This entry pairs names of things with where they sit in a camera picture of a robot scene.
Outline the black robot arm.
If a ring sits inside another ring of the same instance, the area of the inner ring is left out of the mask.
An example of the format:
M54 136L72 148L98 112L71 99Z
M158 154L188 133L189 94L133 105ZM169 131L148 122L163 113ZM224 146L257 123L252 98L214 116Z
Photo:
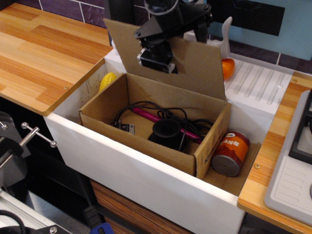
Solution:
M140 65L177 74L172 62L174 55L168 39L194 31L197 41L206 43L208 27L213 22L210 4L196 1L146 0L144 6L151 18L134 32L142 50L138 55Z

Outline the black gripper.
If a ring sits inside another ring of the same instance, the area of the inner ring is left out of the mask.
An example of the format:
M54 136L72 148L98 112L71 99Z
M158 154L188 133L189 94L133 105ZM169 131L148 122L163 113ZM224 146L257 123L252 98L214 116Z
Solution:
M151 17L134 32L144 47L137 56L138 62L144 67L177 74L166 40L194 29L196 40L206 44L208 27L213 22L211 6L208 3L146 3L144 6Z

